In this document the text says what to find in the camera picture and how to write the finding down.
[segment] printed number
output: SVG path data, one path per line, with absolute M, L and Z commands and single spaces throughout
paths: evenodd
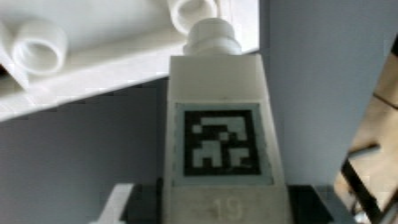
M 237 221 L 243 217 L 243 209 L 239 199 L 228 197 L 214 199 L 218 221 Z

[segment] white cylinder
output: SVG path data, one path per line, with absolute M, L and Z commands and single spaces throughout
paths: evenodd
M 51 75 L 63 66 L 67 37 L 63 30 L 45 21 L 26 22 L 12 45 L 12 60 L 37 76 Z
M 214 0 L 168 0 L 170 20 L 180 34 L 188 34 L 193 24 L 216 17 Z
M 204 19 L 193 25 L 182 52 L 184 55 L 241 54 L 232 26 L 221 19 Z

